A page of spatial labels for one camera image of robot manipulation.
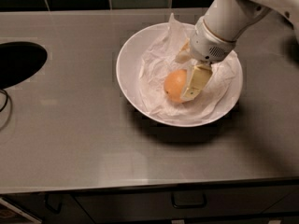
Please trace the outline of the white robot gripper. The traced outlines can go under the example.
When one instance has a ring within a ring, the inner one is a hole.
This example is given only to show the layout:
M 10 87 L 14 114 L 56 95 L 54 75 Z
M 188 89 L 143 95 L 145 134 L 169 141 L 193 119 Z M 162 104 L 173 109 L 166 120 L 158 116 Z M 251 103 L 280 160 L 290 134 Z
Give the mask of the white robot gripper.
M 235 48 L 235 41 L 225 41 L 209 31 L 201 17 L 194 26 L 190 40 L 186 40 L 176 55 L 176 63 L 186 63 L 193 57 L 203 63 L 219 63 Z M 180 98 L 184 102 L 194 100 L 212 77 L 210 65 L 190 65 L 187 69 L 186 83 Z

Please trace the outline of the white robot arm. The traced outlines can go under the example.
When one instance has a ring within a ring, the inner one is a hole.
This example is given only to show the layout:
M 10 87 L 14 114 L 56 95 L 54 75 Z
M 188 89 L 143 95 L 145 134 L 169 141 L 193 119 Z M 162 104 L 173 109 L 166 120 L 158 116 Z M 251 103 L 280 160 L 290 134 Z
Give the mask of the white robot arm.
M 214 0 L 176 57 L 178 63 L 198 61 L 187 70 L 180 99 L 194 99 L 211 77 L 210 65 L 223 61 L 237 39 L 271 10 L 287 19 L 294 29 L 299 28 L 299 0 Z

